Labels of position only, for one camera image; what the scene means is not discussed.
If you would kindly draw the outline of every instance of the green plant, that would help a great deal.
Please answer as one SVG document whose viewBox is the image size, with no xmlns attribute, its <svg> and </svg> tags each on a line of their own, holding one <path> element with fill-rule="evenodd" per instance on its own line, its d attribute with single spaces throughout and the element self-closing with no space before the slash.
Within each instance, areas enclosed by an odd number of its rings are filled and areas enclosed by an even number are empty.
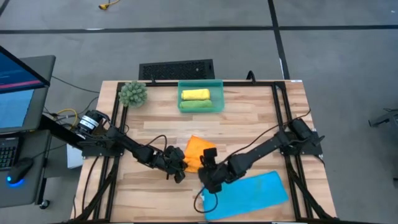
<svg viewBox="0 0 398 224">
<path fill-rule="evenodd" d="M 147 88 L 145 83 L 126 83 L 119 92 L 119 101 L 123 106 L 138 108 L 147 101 Z"/>
</svg>

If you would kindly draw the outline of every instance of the computer mouse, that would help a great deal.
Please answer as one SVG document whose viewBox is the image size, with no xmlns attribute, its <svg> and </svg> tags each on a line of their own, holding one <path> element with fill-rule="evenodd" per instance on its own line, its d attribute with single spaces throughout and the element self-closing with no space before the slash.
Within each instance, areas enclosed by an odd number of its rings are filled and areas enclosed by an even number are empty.
<svg viewBox="0 0 398 224">
<path fill-rule="evenodd" d="M 16 164 L 14 164 L 7 175 L 7 181 L 10 184 L 16 184 L 28 173 L 30 168 L 33 166 L 32 158 L 22 158 L 19 159 Z"/>
</svg>

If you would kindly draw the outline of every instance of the desk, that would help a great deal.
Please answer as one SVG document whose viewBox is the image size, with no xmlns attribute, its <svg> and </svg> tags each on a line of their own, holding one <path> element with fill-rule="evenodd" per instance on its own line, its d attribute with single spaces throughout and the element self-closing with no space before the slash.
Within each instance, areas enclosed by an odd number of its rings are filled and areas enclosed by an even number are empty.
<svg viewBox="0 0 398 224">
<path fill-rule="evenodd" d="M 302 82 L 286 81 L 290 109 L 293 117 L 308 111 L 307 97 Z M 118 82 L 105 81 L 97 104 L 97 110 L 111 116 Z M 277 124 L 272 90 L 269 86 L 224 86 L 225 109 L 220 114 L 180 114 L 177 109 L 177 87 L 148 87 L 148 102 L 139 109 L 128 109 L 126 124 L 130 127 L 127 135 L 145 144 L 154 137 L 165 134 L 169 144 L 185 149 L 192 134 L 217 145 L 220 161 L 234 150 L 249 144 L 265 129 Z M 116 124 L 120 123 L 122 106 L 118 108 Z M 303 118 L 313 128 L 310 115 Z M 261 137 L 256 144 L 270 138 L 277 129 Z M 163 141 L 153 144 L 163 148 Z M 88 183 L 85 206 L 97 191 L 103 158 L 94 166 Z M 307 186 L 318 203 L 327 213 L 335 216 L 328 180 L 323 164 L 313 156 L 302 156 Z M 76 192 L 77 214 L 81 213 L 81 200 L 86 178 L 94 158 L 86 159 Z M 290 197 L 289 184 L 283 157 L 273 152 L 258 160 L 248 171 L 246 177 L 276 170 Z M 200 222 L 203 214 L 193 209 L 193 199 L 200 190 L 197 174 L 186 173 L 180 184 L 166 174 L 150 169 L 125 153 L 120 160 L 118 181 L 113 201 L 112 222 Z M 302 196 L 297 189 L 301 214 L 304 217 Z M 99 217 L 105 214 L 108 195 L 101 203 Z M 292 221 L 295 220 L 291 202 L 265 208 L 256 212 L 223 219 L 223 221 Z"/>
</svg>

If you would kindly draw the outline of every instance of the blue light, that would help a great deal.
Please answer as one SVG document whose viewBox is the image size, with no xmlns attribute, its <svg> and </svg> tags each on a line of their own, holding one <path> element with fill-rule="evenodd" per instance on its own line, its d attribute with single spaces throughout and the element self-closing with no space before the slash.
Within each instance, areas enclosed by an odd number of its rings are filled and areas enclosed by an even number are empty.
<svg viewBox="0 0 398 224">
<path fill-rule="evenodd" d="M 8 186 L 10 186 L 10 187 L 18 187 L 18 186 L 20 186 L 23 182 L 24 182 L 24 179 L 22 179 L 22 180 L 16 182 L 15 184 L 10 184 L 10 183 L 8 182 Z"/>
</svg>

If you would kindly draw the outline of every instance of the chair wheel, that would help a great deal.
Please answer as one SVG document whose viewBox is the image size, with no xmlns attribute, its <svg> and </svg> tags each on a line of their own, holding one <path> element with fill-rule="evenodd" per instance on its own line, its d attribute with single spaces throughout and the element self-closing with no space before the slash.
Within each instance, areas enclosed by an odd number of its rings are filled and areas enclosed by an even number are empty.
<svg viewBox="0 0 398 224">
<path fill-rule="evenodd" d="M 49 200 L 43 200 L 43 202 L 39 205 L 40 209 L 46 209 L 50 205 Z"/>
</svg>

